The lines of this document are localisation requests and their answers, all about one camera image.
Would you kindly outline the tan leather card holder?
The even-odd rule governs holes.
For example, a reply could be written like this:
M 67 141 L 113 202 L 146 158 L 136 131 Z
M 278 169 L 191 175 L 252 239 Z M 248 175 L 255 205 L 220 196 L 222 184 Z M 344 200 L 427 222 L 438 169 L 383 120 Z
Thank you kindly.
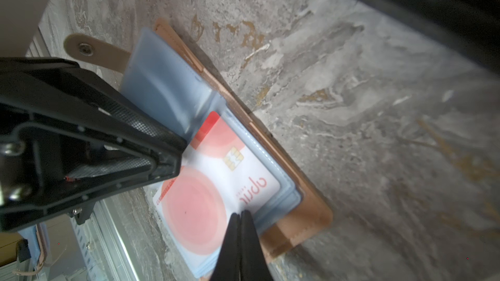
M 222 117 L 281 184 L 250 212 L 267 265 L 332 223 L 318 191 L 165 20 L 143 30 L 133 52 L 82 34 L 68 36 L 64 48 L 74 59 L 122 73 L 121 94 L 187 147 L 211 112 Z

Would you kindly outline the finger of the black triangular left gripper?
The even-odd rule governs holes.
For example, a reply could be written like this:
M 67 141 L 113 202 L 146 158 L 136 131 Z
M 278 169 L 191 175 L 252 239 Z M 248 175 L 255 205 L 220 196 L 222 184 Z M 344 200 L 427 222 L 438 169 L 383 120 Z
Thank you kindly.
M 78 63 L 1 59 L 1 230 L 178 176 L 187 142 Z

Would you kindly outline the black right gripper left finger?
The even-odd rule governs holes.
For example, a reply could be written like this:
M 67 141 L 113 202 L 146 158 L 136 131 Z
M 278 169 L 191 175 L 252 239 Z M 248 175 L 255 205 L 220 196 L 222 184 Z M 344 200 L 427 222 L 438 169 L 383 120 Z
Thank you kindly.
M 230 216 L 210 281 L 238 281 L 240 279 L 240 232 L 240 215 L 233 213 Z

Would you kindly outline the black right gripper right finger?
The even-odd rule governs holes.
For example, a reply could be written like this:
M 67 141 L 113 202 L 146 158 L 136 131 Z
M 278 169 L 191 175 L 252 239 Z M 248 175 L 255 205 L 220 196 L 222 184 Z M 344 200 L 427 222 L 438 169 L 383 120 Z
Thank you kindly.
M 240 279 L 244 281 L 273 281 L 268 269 L 252 214 L 241 214 Z

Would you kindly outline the white card red circles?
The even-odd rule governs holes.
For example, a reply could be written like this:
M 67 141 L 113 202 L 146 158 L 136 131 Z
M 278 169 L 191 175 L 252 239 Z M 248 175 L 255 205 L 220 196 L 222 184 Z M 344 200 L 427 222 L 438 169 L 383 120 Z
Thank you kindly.
M 182 156 L 180 174 L 153 197 L 175 246 L 195 277 L 212 268 L 230 216 L 256 213 L 281 191 L 271 170 L 216 112 Z

